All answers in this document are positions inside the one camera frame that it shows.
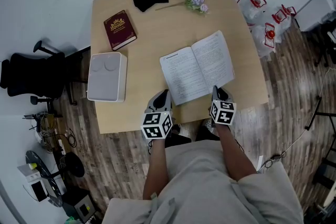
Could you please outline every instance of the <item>gray shirt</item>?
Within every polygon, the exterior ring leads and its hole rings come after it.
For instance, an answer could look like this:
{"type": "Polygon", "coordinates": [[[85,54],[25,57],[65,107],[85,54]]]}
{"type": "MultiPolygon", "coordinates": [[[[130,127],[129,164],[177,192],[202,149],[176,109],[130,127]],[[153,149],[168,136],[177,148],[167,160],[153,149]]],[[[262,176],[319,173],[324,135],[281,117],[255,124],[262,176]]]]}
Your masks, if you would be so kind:
{"type": "Polygon", "coordinates": [[[153,201],[111,199],[107,223],[303,223],[280,162],[238,182],[227,175],[219,141],[166,149],[170,182],[153,201]]]}

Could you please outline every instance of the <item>open book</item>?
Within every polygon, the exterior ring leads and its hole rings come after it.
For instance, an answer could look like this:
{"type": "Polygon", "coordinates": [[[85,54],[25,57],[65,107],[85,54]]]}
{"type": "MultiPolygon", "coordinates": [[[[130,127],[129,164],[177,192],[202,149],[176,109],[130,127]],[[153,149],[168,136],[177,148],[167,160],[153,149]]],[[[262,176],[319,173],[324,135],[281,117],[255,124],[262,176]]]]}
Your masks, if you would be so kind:
{"type": "Polygon", "coordinates": [[[214,85],[221,87],[235,78],[221,31],[161,57],[160,64],[175,105],[212,93],[214,85]]]}

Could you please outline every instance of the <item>wooden table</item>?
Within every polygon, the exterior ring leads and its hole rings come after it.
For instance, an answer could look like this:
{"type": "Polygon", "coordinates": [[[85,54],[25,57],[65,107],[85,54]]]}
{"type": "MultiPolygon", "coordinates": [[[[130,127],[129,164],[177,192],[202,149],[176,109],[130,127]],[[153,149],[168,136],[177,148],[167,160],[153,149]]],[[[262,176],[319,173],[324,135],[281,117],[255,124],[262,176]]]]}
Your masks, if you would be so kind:
{"type": "MultiPolygon", "coordinates": [[[[205,0],[210,14],[200,16],[184,6],[160,7],[184,0],[155,4],[139,11],[133,0],[94,0],[91,21],[91,54],[110,52],[103,22],[125,9],[137,40],[119,50],[128,58],[126,96],[123,103],[96,102],[100,133],[139,130],[148,101],[167,89],[159,58],[190,46],[221,30],[226,39],[235,79],[224,88],[234,97],[238,109],[268,102],[265,78],[257,51],[235,0],[205,0]]],[[[208,118],[211,95],[173,107],[177,123],[208,118]]]]}

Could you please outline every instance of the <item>gold emblem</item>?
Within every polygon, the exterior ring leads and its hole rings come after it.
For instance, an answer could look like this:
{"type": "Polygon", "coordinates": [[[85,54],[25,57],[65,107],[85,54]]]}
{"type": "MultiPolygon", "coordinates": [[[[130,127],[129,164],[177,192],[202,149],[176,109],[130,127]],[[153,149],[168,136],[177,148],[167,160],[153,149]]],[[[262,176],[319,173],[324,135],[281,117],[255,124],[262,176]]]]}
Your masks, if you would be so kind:
{"type": "Polygon", "coordinates": [[[113,24],[111,24],[111,31],[118,29],[124,24],[125,24],[125,21],[123,19],[114,20],[113,24]]]}

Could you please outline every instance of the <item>red book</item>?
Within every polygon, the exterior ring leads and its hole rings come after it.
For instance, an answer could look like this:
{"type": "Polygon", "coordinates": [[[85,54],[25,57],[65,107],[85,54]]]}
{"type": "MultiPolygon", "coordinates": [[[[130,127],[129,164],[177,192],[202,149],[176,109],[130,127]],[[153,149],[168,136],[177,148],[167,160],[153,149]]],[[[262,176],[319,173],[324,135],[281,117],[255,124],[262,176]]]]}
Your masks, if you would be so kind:
{"type": "Polygon", "coordinates": [[[112,50],[118,50],[137,39],[137,35],[124,10],[118,12],[104,22],[112,50]]]}

